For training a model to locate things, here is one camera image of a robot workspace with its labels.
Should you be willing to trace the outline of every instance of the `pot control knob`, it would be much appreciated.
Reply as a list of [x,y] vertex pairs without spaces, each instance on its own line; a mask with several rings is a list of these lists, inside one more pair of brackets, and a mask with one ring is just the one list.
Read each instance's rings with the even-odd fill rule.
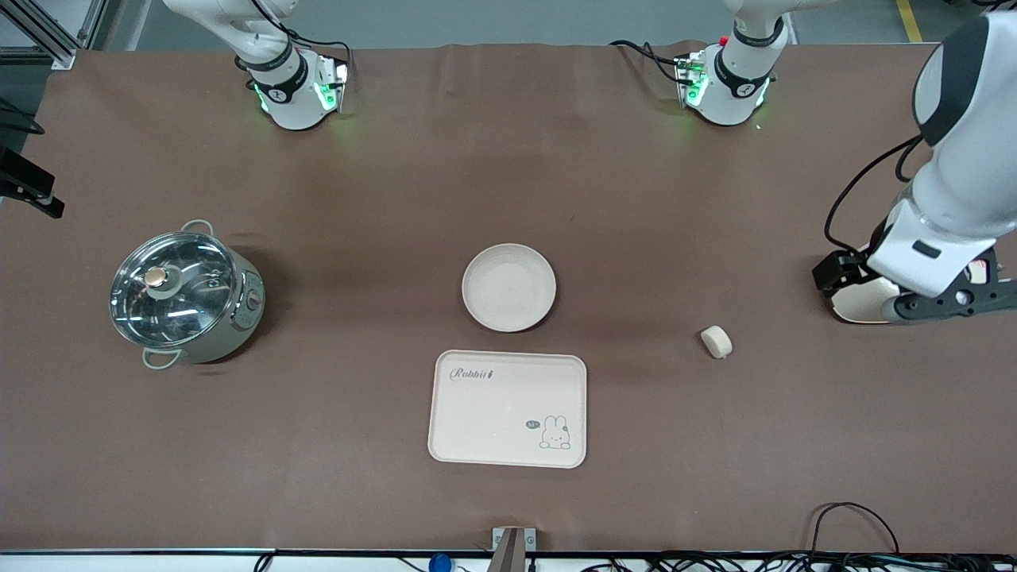
[[247,308],[255,310],[261,307],[261,295],[251,290],[247,292]]

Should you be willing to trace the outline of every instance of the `metal frame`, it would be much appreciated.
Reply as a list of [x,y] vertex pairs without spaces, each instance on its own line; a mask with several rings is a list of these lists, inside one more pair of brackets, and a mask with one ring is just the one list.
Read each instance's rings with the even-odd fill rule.
[[[89,9],[86,22],[95,22],[105,7],[105,1],[98,10]],[[44,52],[53,58],[53,69],[70,69],[74,65],[75,52],[84,46],[71,36],[57,20],[35,0],[0,0],[0,13],[14,23],[25,36],[32,38]]]

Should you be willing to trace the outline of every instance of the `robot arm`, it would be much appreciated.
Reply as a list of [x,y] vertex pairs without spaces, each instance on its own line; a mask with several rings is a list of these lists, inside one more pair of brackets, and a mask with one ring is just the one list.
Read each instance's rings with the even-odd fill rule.
[[[993,251],[1017,227],[1017,163],[1004,151],[1017,146],[1014,46],[1017,14],[977,17],[950,35],[918,76],[912,108],[933,158],[901,191],[871,253],[854,261],[899,289],[883,307],[890,321],[1017,307],[1017,287],[996,277]],[[828,295],[871,280],[839,266],[834,274],[849,271],[846,282],[816,275]]]
[[[339,110],[348,62],[337,64],[333,58],[294,45],[278,21],[290,15],[298,0],[163,1],[237,53],[254,79],[261,108],[281,127],[307,129]],[[276,20],[266,19],[262,10]]]
[[[164,0],[174,12],[206,27],[246,63],[263,64],[286,51],[290,38],[264,19],[251,0]],[[284,18],[297,0],[261,0],[271,14]]]
[[734,14],[731,37],[726,45],[708,46],[679,63],[678,76],[693,82],[679,85],[679,100],[719,125],[749,119],[762,105],[773,64],[787,45],[783,15],[836,1],[724,0]]
[[755,39],[770,38],[786,13],[833,4],[837,0],[724,0],[734,14],[734,28]]

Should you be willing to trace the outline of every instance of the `rectangular tray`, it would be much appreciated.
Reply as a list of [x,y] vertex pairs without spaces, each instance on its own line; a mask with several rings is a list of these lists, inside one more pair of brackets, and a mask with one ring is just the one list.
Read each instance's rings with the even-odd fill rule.
[[442,353],[427,449],[450,463],[578,467],[586,458],[586,364],[573,355]]

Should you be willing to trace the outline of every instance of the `beige sponge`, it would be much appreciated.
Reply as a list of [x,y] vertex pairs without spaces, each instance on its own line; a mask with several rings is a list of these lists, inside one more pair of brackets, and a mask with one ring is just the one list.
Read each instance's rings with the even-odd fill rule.
[[703,338],[706,349],[710,350],[710,354],[717,359],[727,357],[731,353],[731,350],[734,349],[731,346],[731,338],[727,337],[727,332],[724,332],[724,329],[720,326],[711,326],[703,330],[700,337]]

